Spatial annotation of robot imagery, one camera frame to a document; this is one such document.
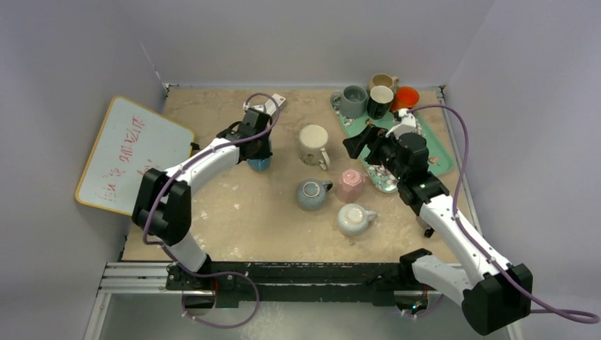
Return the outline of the blue mug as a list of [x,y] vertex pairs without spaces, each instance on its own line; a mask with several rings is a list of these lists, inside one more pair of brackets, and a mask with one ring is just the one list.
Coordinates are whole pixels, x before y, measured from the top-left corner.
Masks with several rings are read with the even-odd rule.
[[257,172],[264,172],[271,166],[271,157],[266,159],[248,159],[247,164]]

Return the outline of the cream white mug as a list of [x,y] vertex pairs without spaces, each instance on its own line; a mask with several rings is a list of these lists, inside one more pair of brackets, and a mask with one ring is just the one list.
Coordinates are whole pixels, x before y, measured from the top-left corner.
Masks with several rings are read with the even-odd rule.
[[298,157],[308,166],[319,166],[326,171],[330,167],[330,157],[326,146],[329,135],[320,125],[307,125],[298,133]]

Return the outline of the grey mug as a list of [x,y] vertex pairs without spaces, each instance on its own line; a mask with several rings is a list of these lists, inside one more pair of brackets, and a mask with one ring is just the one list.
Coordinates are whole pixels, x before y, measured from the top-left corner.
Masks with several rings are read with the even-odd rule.
[[357,119],[365,114],[368,94],[366,89],[351,85],[330,96],[330,104],[346,118]]

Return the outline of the orange mug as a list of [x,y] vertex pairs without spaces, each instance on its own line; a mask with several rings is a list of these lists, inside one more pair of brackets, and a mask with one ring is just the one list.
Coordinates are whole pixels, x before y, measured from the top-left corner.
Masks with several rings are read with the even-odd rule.
[[401,108],[414,108],[420,100],[418,91],[410,86],[401,86],[396,90],[391,112],[400,110]]

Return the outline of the tan brown round mug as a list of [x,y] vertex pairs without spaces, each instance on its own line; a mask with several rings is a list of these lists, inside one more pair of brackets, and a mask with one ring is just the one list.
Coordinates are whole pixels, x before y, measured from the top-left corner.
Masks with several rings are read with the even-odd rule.
[[369,80],[367,91],[371,91],[375,86],[385,86],[390,89],[394,89],[399,83],[397,76],[391,76],[389,74],[375,74]]

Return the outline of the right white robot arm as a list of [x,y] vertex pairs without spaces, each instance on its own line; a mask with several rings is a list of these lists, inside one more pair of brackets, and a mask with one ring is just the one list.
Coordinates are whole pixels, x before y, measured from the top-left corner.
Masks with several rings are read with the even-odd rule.
[[533,277],[524,265],[514,266],[492,248],[461,212],[453,211],[453,198],[429,171],[429,150],[424,137],[407,132],[400,137],[384,128],[367,125],[343,141],[347,154],[383,166],[397,179],[401,200],[444,240],[461,268],[442,263],[424,249],[400,258],[398,279],[406,288],[428,285],[461,307],[474,331],[488,335],[523,319],[531,301],[519,289],[532,291]]

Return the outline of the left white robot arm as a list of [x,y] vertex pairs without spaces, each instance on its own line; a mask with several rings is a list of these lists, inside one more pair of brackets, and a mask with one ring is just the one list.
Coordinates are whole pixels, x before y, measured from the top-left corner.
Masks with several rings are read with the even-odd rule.
[[269,134],[274,118],[248,108],[243,119],[219,132],[195,156],[164,171],[151,168],[143,177],[134,204],[132,221],[143,231],[142,240],[157,238],[165,251],[185,268],[184,281],[195,290],[211,280],[210,257],[191,236],[193,195],[221,172],[247,161],[268,159]]

